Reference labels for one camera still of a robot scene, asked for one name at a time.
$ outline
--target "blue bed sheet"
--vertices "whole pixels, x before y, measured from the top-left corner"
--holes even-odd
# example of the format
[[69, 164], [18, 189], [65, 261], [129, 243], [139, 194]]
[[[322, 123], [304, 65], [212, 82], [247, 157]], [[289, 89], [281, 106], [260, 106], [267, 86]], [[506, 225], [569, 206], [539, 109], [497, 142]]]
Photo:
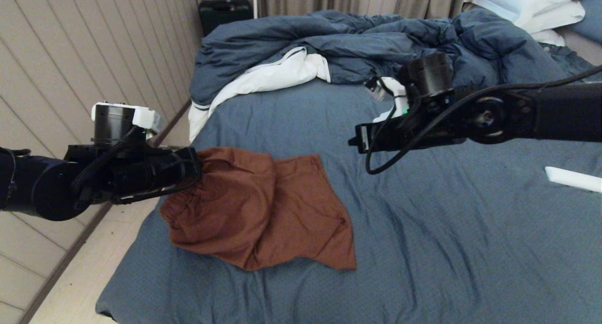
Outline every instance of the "blue bed sheet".
[[388, 109], [360, 86], [314, 80], [230, 99], [193, 143], [319, 153], [352, 219], [357, 270], [296, 259], [245, 272], [172, 246], [155, 210], [96, 311], [121, 324], [599, 323], [600, 195], [550, 183], [544, 167], [600, 176], [602, 146], [468, 141], [370, 176], [347, 140]]

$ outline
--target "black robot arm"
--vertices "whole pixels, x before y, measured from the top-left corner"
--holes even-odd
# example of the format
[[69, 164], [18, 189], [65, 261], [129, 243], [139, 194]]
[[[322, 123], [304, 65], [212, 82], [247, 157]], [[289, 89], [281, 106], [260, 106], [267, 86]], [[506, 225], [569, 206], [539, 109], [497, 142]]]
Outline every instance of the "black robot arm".
[[200, 178], [194, 148], [146, 142], [157, 116], [144, 107], [99, 103], [94, 144], [70, 145], [64, 159], [0, 148], [0, 210], [64, 221], [91, 204], [128, 204], [191, 187]]
[[[349, 145], [367, 153], [367, 172], [378, 174], [412, 149], [459, 144], [467, 138], [483, 144], [513, 138], [602, 142], [602, 82], [567, 85], [600, 71], [596, 67], [554, 82], [475, 91], [453, 88], [445, 54], [434, 54], [400, 73], [407, 97], [396, 100], [406, 99], [408, 112], [393, 117], [394, 107], [384, 121], [357, 125]], [[373, 152], [394, 150], [398, 153], [387, 163], [370, 168]]]

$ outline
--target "white paneled wall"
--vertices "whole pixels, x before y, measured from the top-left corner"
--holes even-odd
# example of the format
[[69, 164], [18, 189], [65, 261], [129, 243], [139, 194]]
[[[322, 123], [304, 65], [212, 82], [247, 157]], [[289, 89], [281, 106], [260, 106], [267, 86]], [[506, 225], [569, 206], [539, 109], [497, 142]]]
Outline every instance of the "white paneled wall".
[[[0, 0], [0, 146], [62, 158], [98, 101], [167, 121], [189, 99], [196, 0]], [[26, 311], [99, 206], [59, 223], [0, 213], [0, 323]]]

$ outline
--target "floor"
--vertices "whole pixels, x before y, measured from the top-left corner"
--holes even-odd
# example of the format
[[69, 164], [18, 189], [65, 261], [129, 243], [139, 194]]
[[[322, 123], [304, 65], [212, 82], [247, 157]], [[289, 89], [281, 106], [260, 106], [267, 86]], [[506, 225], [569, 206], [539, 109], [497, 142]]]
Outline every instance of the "floor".
[[[179, 120], [162, 145], [189, 145], [187, 116], [186, 113]], [[30, 324], [115, 324], [111, 318], [96, 314], [96, 300], [158, 200], [113, 206], [67, 266]]]

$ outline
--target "wrinkled sheet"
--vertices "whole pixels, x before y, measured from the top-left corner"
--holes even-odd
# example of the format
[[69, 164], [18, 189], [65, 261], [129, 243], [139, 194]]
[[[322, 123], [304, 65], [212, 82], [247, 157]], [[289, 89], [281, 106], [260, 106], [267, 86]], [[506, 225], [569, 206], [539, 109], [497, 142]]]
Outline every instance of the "wrinkled sheet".
[[445, 52], [451, 60], [455, 86], [563, 77], [560, 67], [525, 30], [486, 9], [435, 20], [318, 11], [220, 25], [203, 39], [197, 52], [190, 86], [194, 105], [207, 109], [237, 76], [254, 65], [279, 60], [295, 47], [324, 56], [334, 84], [395, 76], [401, 65], [436, 52]]
[[389, 108], [315, 79], [230, 99], [193, 143], [320, 154], [352, 220], [356, 271], [299, 258], [245, 272], [172, 246], [155, 210], [96, 311], [121, 324], [599, 323], [601, 196], [548, 182], [544, 167], [600, 176], [602, 146], [468, 141], [370, 176], [347, 140]]

